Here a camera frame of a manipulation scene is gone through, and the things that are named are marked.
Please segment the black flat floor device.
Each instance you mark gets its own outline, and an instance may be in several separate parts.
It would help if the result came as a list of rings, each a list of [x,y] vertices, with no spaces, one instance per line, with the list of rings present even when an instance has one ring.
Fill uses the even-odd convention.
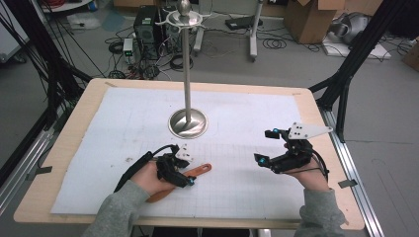
[[[225,21],[225,25],[232,31],[241,29],[252,29],[254,27],[254,23],[254,16],[228,19]]]

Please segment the wooden rice spoon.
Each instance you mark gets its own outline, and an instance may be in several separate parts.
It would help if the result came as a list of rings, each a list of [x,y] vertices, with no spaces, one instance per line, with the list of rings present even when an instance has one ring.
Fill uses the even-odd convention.
[[[206,163],[206,164],[201,165],[199,167],[196,167],[196,168],[194,168],[192,170],[186,171],[184,173],[184,175],[186,177],[192,178],[192,181],[194,181],[197,176],[202,175],[202,174],[204,174],[204,173],[206,173],[206,172],[208,172],[210,170],[211,170],[211,164]],[[156,193],[153,196],[151,196],[147,200],[147,202],[149,202],[149,203],[157,202],[157,201],[159,201],[159,200],[167,197],[172,191],[174,191],[174,189]]]

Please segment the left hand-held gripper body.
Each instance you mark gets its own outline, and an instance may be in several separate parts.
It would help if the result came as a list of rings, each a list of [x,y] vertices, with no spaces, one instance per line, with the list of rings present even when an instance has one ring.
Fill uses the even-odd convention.
[[[170,153],[164,153],[162,156],[157,157],[157,178],[164,179],[164,172],[168,170],[176,170],[179,172],[179,168],[176,168],[173,164],[173,159],[178,158],[177,153],[180,148],[178,145],[170,144],[162,147],[162,149],[170,148]]]

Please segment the white grid paper mat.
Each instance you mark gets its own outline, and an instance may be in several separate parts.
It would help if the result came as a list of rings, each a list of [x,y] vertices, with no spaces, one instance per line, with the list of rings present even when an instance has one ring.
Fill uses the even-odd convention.
[[[254,159],[256,154],[285,153],[284,143],[265,132],[287,129],[300,119],[294,97],[195,91],[192,105],[208,117],[208,129],[198,138],[180,139],[169,131],[168,120],[183,108],[183,92],[108,89],[66,171],[52,213],[97,213],[131,164],[148,151],[164,153],[177,144],[186,146],[193,167],[209,163],[211,169],[193,186],[144,204],[142,216],[297,219],[301,185]]]

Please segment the metal stand with round base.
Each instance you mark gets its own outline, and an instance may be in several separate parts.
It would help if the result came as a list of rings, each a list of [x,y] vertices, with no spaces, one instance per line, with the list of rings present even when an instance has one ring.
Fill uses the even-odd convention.
[[[182,139],[194,139],[203,135],[208,129],[207,116],[198,109],[192,108],[191,102],[191,59],[189,29],[200,27],[203,16],[192,10],[190,0],[177,0],[176,10],[171,11],[159,26],[170,25],[179,30],[182,43],[184,98],[185,108],[175,112],[168,122],[173,135]]]

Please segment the grey metal floor stand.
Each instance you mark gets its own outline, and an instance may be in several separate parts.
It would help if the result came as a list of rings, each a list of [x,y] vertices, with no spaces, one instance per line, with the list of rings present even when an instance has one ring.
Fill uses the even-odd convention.
[[[258,30],[258,24],[260,20],[260,16],[262,13],[263,3],[264,0],[256,0],[256,11],[254,16],[252,17],[253,23],[252,28],[250,29],[250,35],[249,35],[249,54],[250,59],[252,62],[256,61],[258,50],[257,50],[257,30]],[[193,46],[193,54],[194,56],[197,56],[199,52],[202,50],[202,45],[204,41],[204,34],[205,34],[205,27],[198,27],[196,31],[196,37],[195,37],[195,43]]]

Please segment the person's left hand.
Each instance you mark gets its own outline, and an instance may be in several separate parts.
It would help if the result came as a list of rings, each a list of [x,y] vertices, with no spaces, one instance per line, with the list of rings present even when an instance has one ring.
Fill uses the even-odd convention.
[[[150,196],[175,188],[174,185],[157,178],[157,165],[155,162],[148,162],[130,179]]]

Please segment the grey rounded machine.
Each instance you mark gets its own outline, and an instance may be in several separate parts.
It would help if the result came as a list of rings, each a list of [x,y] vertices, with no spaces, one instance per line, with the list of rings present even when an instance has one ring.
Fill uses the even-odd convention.
[[[370,20],[371,17],[363,13],[343,13],[332,21],[328,32],[333,33],[343,43],[351,44],[364,31]]]

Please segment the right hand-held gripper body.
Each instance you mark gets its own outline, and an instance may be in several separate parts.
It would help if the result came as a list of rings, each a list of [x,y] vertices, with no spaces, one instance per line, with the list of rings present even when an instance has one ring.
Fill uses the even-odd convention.
[[[287,152],[284,155],[272,159],[271,170],[276,174],[281,174],[291,169],[300,168],[314,159],[319,163],[323,174],[328,174],[325,162],[321,155],[313,149],[309,138],[326,134],[333,131],[331,126],[315,125],[294,122],[287,129],[290,131],[289,138],[283,139],[286,143]]]

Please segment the black computer tower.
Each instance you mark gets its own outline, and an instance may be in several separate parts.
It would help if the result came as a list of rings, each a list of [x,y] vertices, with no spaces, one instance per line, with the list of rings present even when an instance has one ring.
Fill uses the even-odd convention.
[[[154,5],[141,5],[138,8],[133,28],[136,35],[140,55],[145,59],[158,58],[156,42],[158,40],[155,20],[157,7]]]

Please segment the large cardboard box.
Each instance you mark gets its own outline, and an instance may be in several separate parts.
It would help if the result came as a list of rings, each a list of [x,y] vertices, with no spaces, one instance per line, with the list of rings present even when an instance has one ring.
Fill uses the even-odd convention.
[[[289,0],[284,25],[299,43],[320,43],[345,0]]]

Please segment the grey-fronted computer tower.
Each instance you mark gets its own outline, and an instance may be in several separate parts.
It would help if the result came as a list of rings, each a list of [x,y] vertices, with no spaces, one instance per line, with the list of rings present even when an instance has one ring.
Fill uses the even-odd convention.
[[[161,20],[165,21],[168,18],[168,15],[173,11],[176,11],[175,6],[162,7],[160,9]],[[182,50],[182,38],[177,27],[165,24],[163,26],[163,35],[168,52],[180,52]]]

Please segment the person's right hand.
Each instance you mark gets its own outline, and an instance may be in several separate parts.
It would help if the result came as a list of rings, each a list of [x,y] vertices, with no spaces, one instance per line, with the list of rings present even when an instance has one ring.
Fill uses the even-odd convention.
[[[328,182],[320,169],[319,163],[314,158],[311,158],[309,163],[300,168],[286,171],[286,174],[296,178],[306,190],[329,191]]]

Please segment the aluminium rail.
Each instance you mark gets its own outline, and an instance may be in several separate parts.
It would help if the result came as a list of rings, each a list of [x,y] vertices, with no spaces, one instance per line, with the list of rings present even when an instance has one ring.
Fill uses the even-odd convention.
[[[336,131],[330,133],[332,143],[337,151],[339,160],[347,177],[349,187],[360,209],[365,227],[370,237],[384,237],[384,233],[377,219],[377,215],[370,202],[362,179],[353,161],[350,150],[345,141],[341,141]]]
[[[0,187],[0,216],[4,214],[26,181],[27,174],[32,173],[36,168],[42,167],[42,159],[46,157],[52,148],[55,138],[56,132],[54,130],[42,130],[29,143],[29,147],[25,150],[21,160]]]

